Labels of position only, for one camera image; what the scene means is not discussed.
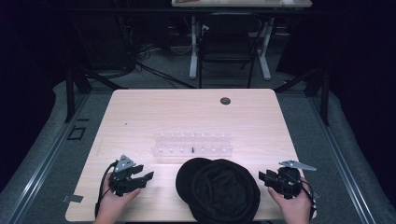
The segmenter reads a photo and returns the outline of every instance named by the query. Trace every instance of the black cable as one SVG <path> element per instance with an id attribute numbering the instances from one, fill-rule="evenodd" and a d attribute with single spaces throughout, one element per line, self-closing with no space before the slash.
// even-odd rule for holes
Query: black cable
<path id="1" fill-rule="evenodd" d="M 194 86 L 192 86 L 192 85 L 190 85 L 190 84 L 188 84 L 188 83 L 186 83 L 186 82 L 180 81 L 180 80 L 178 80 L 178 79 L 175 78 L 175 77 L 172 77 L 172 76 L 167 75 L 167 74 L 165 74 L 165 73 L 163 73 L 163 72 L 157 71 L 157 70 L 155 70 L 155 69 L 153 69 L 153 68 L 147 67 L 147 66 L 143 65 L 142 63 L 136 63 L 136 64 L 139 65 L 142 69 L 144 69 L 144 70 L 150 72 L 151 74 L 153 74 L 153 75 L 155 75 L 155 76 L 157 76 L 157 77 L 162 77 L 162 78 L 164 78 L 165 80 L 170 80 L 170 81 L 176 82 L 176 83 L 178 83 L 178 84 L 180 84 L 180 85 L 183 85 L 183 86 L 185 86 L 185 87 L 188 87 L 188 88 L 191 88 L 191 89 L 196 89 Z"/>
<path id="2" fill-rule="evenodd" d="M 104 185 L 104 183 L 105 183 L 105 178 L 106 178 L 106 176 L 107 176 L 107 173 L 108 173 L 108 171 L 111 169 L 111 167 L 116 167 L 118 163 L 119 163 L 119 161 L 115 161 L 115 162 L 111 163 L 111 164 L 107 167 L 107 169 L 105 170 L 105 173 L 103 174 L 102 181 L 101 181 L 101 183 L 100 183 L 100 188 L 99 188 L 98 201 L 97 201 L 97 203 L 96 203 L 96 205 L 95 205 L 95 211 L 94 211 L 95 217 L 97 217 L 97 215 L 98 215 L 99 207 L 100 207 L 100 202 L 102 201 L 102 198 L 105 196 L 105 194 L 106 194 L 109 190 L 111 190 L 112 187 L 114 187 L 114 186 L 111 186 L 105 193 L 102 194 L 103 185 Z"/>

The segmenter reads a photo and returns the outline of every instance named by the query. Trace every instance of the small round object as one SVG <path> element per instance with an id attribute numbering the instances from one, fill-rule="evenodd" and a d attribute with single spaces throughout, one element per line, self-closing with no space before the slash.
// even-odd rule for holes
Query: small round object
<path id="1" fill-rule="evenodd" d="M 229 105 L 231 103 L 231 100 L 228 97 L 223 97 L 220 99 L 220 102 L 222 105 Z"/>

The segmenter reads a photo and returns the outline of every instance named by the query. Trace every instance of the desk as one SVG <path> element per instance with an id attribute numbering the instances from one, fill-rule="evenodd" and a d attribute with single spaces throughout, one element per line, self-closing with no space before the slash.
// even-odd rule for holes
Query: desk
<path id="1" fill-rule="evenodd" d="M 173 7 L 311 7 L 312 2 L 310 0 L 199 0 L 192 2 L 177 3 L 176 0 L 172 0 Z M 274 19 L 269 20 L 265 23 L 262 35 L 264 37 L 262 42 L 262 48 L 258 50 L 260 66 L 262 68 L 262 75 L 265 80 L 271 80 L 271 74 L 268 69 L 268 63 L 265 59 L 265 53 L 268 48 L 268 43 L 273 30 Z M 195 18 L 192 17 L 191 23 L 191 65 L 190 65 L 190 78 L 196 78 L 197 71 L 197 48 L 196 48 L 196 36 L 197 27 Z"/>
<path id="2" fill-rule="evenodd" d="M 223 105 L 223 97 L 231 103 Z M 154 177 L 128 205 L 121 221 L 194 221 L 175 187 L 178 169 L 190 158 L 154 157 L 150 148 L 160 132 L 230 133 L 233 153 L 224 159 L 246 167 L 262 193 L 255 219 L 282 218 L 259 180 L 259 171 L 275 171 L 279 161 L 298 160 L 274 91 L 208 89 L 114 91 L 75 190 L 84 198 L 70 203 L 66 219 L 94 220 L 103 172 L 125 154 L 145 165 L 141 175 L 154 171 Z"/>

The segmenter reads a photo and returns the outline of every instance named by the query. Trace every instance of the wooden table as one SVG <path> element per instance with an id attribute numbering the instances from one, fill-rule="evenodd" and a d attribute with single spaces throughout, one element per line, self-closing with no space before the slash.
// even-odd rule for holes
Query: wooden table
<path id="1" fill-rule="evenodd" d="M 231 103 L 223 105 L 223 97 Z M 178 169 L 191 157 L 154 157 L 154 135 L 161 132 L 230 133 L 233 153 L 224 159 L 246 167 L 262 193 L 255 219 L 282 218 L 258 178 L 259 171 L 276 171 L 279 161 L 298 160 L 275 93 L 265 89 L 217 89 L 114 91 L 75 190 L 83 200 L 70 203 L 66 219 L 94 220 L 102 175 L 111 162 L 125 154 L 145 166 L 136 177 L 151 171 L 154 177 L 128 205 L 121 221 L 194 221 L 175 188 Z"/>
<path id="2" fill-rule="evenodd" d="M 176 0 L 172 0 L 173 7 L 214 7 L 222 10 L 223 8 L 238 8 L 241 7 L 241 11 L 248 11 L 249 7 L 267 7 L 267 8 L 305 8 L 311 7 L 311 0 L 198 0 L 198 1 L 188 1 L 179 3 Z M 265 59 L 265 53 L 268 48 L 268 43 L 271 38 L 271 33 L 273 30 L 274 19 L 269 20 L 265 23 L 264 29 L 262 31 L 263 42 L 262 48 L 258 49 L 258 56 L 260 66 L 262 68 L 262 76 L 265 80 L 271 80 L 270 70 L 268 68 L 268 63 Z M 190 78 L 196 78 L 196 71 L 198 66 L 198 53 L 196 47 L 196 37 L 199 32 L 197 31 L 197 25 L 195 18 L 192 17 L 191 21 L 191 64 L 190 64 Z"/>

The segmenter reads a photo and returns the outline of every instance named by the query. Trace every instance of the white table leg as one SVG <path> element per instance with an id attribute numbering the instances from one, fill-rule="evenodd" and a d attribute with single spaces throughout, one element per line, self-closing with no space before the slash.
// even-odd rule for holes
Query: white table leg
<path id="1" fill-rule="evenodd" d="M 197 30 L 195 17 L 191 19 L 191 63 L 190 63 L 190 78 L 197 78 L 198 54 L 197 54 Z"/>
<path id="2" fill-rule="evenodd" d="M 265 59 L 265 52 L 268 48 L 268 43 L 271 38 L 271 33 L 274 27 L 274 18 L 270 19 L 268 22 L 265 23 L 263 35 L 264 40 L 262 42 L 262 49 L 258 49 L 257 53 L 259 55 L 260 66 L 262 67 L 262 75 L 264 76 L 264 80 L 271 80 L 270 70 L 268 68 L 267 60 Z"/>

